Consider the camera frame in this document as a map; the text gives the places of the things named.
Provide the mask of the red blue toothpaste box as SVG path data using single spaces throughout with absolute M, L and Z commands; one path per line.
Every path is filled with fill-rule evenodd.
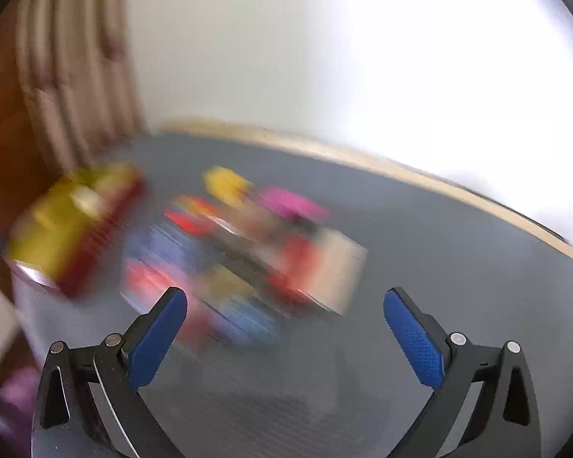
M 234 346 L 274 343 L 280 320 L 270 297 L 271 270 L 240 237 L 201 198 L 176 197 L 161 219 L 130 235 L 122 297 L 148 313 L 170 287 L 183 290 L 187 315 L 177 340 L 191 348 L 209 339 Z

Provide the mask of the yellow toy block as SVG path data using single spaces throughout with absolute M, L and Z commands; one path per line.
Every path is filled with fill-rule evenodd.
M 242 204 L 253 184 L 223 166 L 213 166 L 202 174 L 205 190 L 222 204 L 237 208 Z

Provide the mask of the pink rectangular block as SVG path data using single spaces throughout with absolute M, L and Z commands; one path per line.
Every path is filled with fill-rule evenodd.
M 284 188 L 269 186 L 256 193 L 256 201 L 269 211 L 282 218 L 301 217 L 321 222 L 327 218 L 328 211 L 301 194 Z

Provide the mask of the red gold metal tin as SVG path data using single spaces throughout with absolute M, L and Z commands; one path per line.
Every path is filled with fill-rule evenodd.
M 5 252 L 11 272 L 50 294 L 79 296 L 145 186 L 126 162 L 62 176 L 15 223 Z

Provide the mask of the grey honeycomb table mat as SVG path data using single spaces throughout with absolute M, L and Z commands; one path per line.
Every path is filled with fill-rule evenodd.
M 400 286 L 449 332 L 515 340 L 533 379 L 541 451 L 573 432 L 573 258 L 450 197 L 338 164 L 184 134 L 115 153 L 142 170 L 147 195 L 126 232 L 154 222 L 177 194 L 202 191 L 225 166 L 304 194 L 367 251 L 344 315 L 289 318 L 269 346 L 174 345 L 151 385 L 151 412 L 188 457 L 384 457 L 424 403 L 425 388 L 384 321 Z

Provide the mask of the brown wooden door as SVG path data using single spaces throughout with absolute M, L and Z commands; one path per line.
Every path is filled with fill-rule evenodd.
M 55 179 L 48 169 L 23 102 L 15 60 L 16 13 L 0 17 L 0 290 L 12 295 L 1 245 L 17 217 Z

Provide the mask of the beige patterned curtain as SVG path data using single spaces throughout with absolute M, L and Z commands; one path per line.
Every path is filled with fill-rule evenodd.
M 49 163 L 91 166 L 144 132 L 125 0 L 19 0 L 16 63 Z

